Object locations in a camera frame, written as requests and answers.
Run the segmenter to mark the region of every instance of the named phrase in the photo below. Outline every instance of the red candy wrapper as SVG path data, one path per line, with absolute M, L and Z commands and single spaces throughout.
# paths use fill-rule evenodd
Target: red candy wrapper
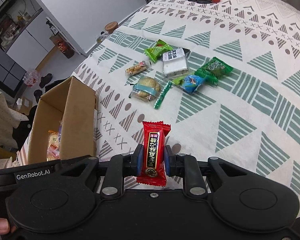
M 144 152 L 141 175 L 136 178 L 138 183 L 162 186 L 167 183 L 163 168 L 165 137 L 171 125 L 161 122 L 142 122 L 144 128 Z

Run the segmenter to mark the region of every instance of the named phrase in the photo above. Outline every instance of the patterned tablecloth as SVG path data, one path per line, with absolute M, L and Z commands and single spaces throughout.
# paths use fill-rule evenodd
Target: patterned tablecloth
M 235 69 L 193 95 L 173 87 L 159 110 L 129 99 L 142 75 L 162 86 L 162 62 L 127 78 L 158 39 L 191 50 L 192 70 L 216 56 Z M 300 199 L 300 12 L 280 0 L 153 0 L 108 37 L 73 73 L 99 96 L 101 160 L 143 143 L 142 121 L 171 124 L 173 152 L 219 156 L 290 187 Z M 181 187 L 168 178 L 167 188 Z M 139 185 L 126 178 L 125 187 Z

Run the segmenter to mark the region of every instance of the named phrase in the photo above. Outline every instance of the white snack with label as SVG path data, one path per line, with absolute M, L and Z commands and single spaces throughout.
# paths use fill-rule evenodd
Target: white snack with label
M 183 49 L 163 53 L 163 74 L 166 78 L 184 75 L 189 72 L 188 61 Z

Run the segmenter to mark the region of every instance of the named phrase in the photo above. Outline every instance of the open cardboard box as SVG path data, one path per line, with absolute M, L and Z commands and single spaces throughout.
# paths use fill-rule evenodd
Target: open cardboard box
M 32 126 L 28 164 L 46 162 L 48 131 L 58 131 L 62 121 L 60 159 L 95 155 L 93 140 L 95 91 L 75 77 L 41 96 Z

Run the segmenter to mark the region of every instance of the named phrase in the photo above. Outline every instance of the slipper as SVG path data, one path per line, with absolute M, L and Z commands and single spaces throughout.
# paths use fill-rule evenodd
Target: slipper
M 42 90 L 37 89 L 37 90 L 34 91 L 33 94 L 34 94 L 34 96 L 35 96 L 36 102 L 39 103 L 39 100 L 40 100 L 40 98 L 41 98 L 41 95 L 43 95 Z
M 40 88 L 45 87 L 52 80 L 52 74 L 48 73 L 45 77 L 41 77 L 41 82 L 39 84 Z

